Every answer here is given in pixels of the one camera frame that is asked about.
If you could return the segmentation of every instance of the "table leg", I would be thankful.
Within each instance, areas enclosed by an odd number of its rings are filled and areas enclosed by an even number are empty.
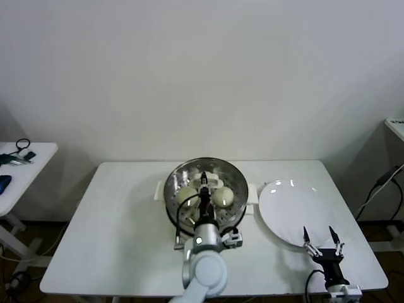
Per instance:
[[[101,297],[82,297],[79,295],[73,295],[72,298],[79,303],[105,303],[105,298]]]
[[[11,232],[8,232],[3,226],[0,226],[0,242],[17,256],[21,258],[21,262],[15,268],[14,272],[25,271],[28,267],[48,267],[52,257],[37,256],[35,252],[42,243],[42,239],[35,238],[29,247],[18,240]]]
[[[15,235],[19,231],[24,231],[27,227],[19,221],[19,219],[14,216],[12,213],[8,213],[5,215],[3,218],[6,219],[6,221],[13,226],[12,231],[10,232],[12,235]],[[3,244],[4,249],[8,248],[7,243]]]
[[[8,232],[3,226],[0,226],[0,241],[2,244],[7,245],[7,247],[19,257],[34,254],[33,251],[19,241],[11,232]]]
[[[375,253],[399,251],[404,254],[404,232],[400,233],[394,225],[387,226],[393,240],[390,242],[370,242]]]
[[[13,227],[17,228],[17,230],[24,231],[27,227],[21,222],[16,216],[12,213],[8,213],[4,216],[6,221],[10,223]]]

